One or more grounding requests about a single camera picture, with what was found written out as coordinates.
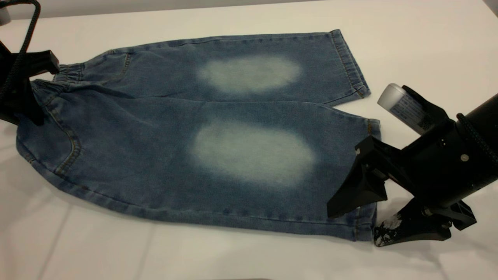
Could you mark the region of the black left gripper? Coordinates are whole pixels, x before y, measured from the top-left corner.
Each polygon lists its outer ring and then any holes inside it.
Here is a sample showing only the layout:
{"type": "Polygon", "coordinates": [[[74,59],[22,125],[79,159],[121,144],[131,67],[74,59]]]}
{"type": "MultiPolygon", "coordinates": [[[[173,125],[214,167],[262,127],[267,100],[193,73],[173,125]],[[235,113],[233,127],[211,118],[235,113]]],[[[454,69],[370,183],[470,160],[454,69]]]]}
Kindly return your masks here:
{"type": "MultiPolygon", "coordinates": [[[[36,126],[41,126],[44,124],[44,113],[35,99],[29,79],[14,82],[6,93],[2,92],[5,90],[7,78],[16,58],[23,51],[26,52],[26,49],[22,48],[19,53],[12,53],[2,41],[0,42],[0,119],[18,126],[20,124],[18,116],[23,115],[36,126]]],[[[44,73],[55,75],[59,72],[59,60],[51,50],[30,52],[25,55],[23,62],[25,76],[34,77],[44,73]]]]}

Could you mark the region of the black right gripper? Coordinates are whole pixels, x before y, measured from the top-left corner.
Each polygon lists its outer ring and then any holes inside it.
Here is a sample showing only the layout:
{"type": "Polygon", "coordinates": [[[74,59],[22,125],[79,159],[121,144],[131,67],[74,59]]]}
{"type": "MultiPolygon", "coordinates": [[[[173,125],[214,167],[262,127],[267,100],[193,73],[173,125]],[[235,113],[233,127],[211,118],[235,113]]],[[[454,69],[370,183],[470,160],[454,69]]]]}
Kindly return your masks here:
{"type": "Polygon", "coordinates": [[[373,231],[377,247],[418,240],[444,241],[451,228],[477,223],[461,201],[497,180],[497,124],[471,122],[492,155],[471,136],[463,122],[447,119],[412,144],[397,149],[373,136],[354,147],[356,157],[338,191],[327,202],[329,218],[387,200],[388,172],[413,198],[373,231]]]}

